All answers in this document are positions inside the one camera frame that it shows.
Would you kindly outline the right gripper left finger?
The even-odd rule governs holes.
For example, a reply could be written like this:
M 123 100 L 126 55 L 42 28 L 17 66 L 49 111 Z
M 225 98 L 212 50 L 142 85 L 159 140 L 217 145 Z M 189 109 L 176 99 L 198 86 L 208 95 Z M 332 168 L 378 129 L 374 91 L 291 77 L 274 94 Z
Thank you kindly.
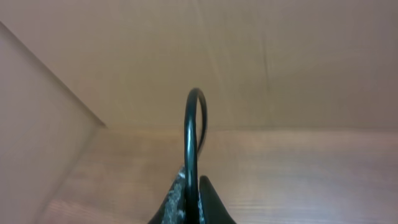
M 185 223 L 185 168 L 181 166 L 164 201 L 149 224 Z

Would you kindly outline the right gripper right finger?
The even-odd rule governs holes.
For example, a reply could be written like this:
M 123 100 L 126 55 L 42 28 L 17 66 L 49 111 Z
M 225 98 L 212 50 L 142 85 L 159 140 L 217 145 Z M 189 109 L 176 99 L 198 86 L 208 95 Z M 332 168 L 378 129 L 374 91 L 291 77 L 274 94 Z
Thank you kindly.
M 199 189 L 206 224 L 236 224 L 207 176 L 200 177 Z

